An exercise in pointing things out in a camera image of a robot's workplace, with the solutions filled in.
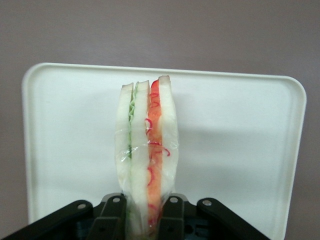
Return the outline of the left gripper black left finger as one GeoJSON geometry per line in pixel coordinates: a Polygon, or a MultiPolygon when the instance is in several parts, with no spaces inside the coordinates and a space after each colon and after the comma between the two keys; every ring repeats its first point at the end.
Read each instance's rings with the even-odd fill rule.
{"type": "Polygon", "coordinates": [[[127,200],[105,195],[97,206],[74,201],[6,236],[5,240],[124,240],[127,200]]]}

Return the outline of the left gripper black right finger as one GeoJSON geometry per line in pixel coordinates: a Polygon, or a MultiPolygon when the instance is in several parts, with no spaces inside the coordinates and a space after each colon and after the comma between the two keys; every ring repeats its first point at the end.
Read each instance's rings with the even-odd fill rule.
{"type": "Polygon", "coordinates": [[[160,240],[267,240],[268,237],[214,198],[193,205],[173,193],[162,208],[160,240]]]}

